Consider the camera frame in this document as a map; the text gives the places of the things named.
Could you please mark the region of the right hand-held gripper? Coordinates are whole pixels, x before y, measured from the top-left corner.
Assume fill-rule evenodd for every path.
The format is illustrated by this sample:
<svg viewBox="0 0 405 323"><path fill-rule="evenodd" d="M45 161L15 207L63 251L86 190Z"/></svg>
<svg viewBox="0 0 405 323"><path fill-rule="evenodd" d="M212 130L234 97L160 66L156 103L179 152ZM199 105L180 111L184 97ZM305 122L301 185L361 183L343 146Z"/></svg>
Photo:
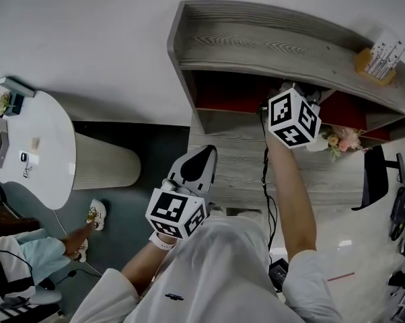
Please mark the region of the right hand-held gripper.
<svg viewBox="0 0 405 323"><path fill-rule="evenodd" d="M289 149L316 142L320 106L307 100L296 83L283 83L280 93L268 100L268 130Z"/></svg>

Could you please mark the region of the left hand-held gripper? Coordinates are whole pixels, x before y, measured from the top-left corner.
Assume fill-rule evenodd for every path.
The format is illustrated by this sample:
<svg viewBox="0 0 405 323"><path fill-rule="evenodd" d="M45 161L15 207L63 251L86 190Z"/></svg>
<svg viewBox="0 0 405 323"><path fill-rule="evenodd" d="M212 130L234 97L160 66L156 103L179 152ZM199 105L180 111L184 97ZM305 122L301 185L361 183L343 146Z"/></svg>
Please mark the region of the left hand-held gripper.
<svg viewBox="0 0 405 323"><path fill-rule="evenodd" d="M217 167L217 149L192 149L174 163L168 179L153 190L145 214L154 231L188 240L209 216L209 190Z"/></svg>

